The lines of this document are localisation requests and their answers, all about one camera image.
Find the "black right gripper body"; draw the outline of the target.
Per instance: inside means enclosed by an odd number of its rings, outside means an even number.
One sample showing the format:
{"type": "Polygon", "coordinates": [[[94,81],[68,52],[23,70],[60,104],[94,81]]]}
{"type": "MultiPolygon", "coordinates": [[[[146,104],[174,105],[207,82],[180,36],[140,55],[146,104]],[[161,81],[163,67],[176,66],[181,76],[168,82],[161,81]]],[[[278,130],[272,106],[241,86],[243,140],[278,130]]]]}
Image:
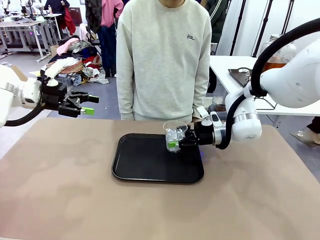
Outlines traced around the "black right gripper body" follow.
{"type": "Polygon", "coordinates": [[[213,123],[206,123],[198,121],[194,123],[195,141],[198,145],[214,145],[214,126],[213,123]]]}

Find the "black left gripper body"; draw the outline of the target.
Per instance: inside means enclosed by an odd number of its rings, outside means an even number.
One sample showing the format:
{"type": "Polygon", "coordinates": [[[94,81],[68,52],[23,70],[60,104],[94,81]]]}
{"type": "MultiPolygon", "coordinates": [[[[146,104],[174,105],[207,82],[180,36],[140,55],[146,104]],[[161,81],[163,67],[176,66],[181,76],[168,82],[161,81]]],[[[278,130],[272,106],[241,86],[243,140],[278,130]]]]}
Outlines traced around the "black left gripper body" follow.
{"type": "Polygon", "coordinates": [[[68,86],[65,83],[58,82],[56,86],[41,87],[41,103],[46,110],[58,110],[58,107],[64,101],[68,93],[68,86]]]}

